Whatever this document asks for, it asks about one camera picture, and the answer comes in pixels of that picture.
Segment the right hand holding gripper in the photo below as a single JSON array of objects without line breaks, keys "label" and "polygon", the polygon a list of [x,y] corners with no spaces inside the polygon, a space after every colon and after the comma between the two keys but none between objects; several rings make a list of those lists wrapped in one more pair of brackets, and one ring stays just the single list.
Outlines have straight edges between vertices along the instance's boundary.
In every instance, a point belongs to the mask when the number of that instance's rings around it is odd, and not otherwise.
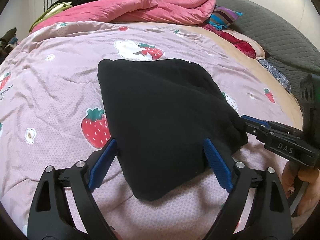
[{"label": "right hand holding gripper", "polygon": [[313,209],[319,202],[319,169],[316,167],[298,166],[288,161],[283,169],[281,183],[286,198],[299,192],[300,187],[296,180],[308,183],[297,207],[296,215],[301,216]]}]

